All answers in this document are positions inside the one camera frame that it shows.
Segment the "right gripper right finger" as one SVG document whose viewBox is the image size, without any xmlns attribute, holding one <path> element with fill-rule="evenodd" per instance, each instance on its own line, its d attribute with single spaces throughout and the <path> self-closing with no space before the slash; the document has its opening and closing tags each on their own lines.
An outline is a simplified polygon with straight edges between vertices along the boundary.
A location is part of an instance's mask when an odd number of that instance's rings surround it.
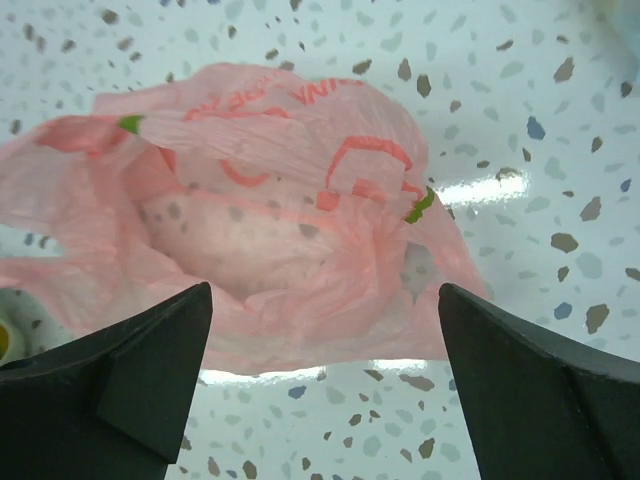
<svg viewBox="0 0 640 480">
<path fill-rule="evenodd" d="M 479 473 L 639 477 L 639 365 L 444 284 L 439 316 Z"/>
</svg>

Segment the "pink plastic bag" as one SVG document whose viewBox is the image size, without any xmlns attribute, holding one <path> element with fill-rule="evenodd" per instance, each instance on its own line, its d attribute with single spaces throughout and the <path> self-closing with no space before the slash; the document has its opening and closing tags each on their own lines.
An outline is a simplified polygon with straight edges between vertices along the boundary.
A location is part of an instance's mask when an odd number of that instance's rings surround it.
<svg viewBox="0 0 640 480">
<path fill-rule="evenodd" d="M 411 114 L 356 79 L 214 64 L 104 94 L 3 145 L 2 223 L 63 252 L 1 284 L 86 335 L 207 283 L 204 363 L 236 374 L 443 360 L 440 288 L 485 288 L 427 166 Z"/>
</svg>

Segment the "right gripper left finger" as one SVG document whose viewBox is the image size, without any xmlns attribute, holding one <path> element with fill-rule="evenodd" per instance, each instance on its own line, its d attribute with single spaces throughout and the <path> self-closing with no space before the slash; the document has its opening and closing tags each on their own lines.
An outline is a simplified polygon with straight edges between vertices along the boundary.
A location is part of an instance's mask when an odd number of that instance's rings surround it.
<svg viewBox="0 0 640 480">
<path fill-rule="evenodd" d="M 200 283 L 2 366 L 2 478 L 164 478 L 179 455 L 211 318 L 211 288 Z"/>
</svg>

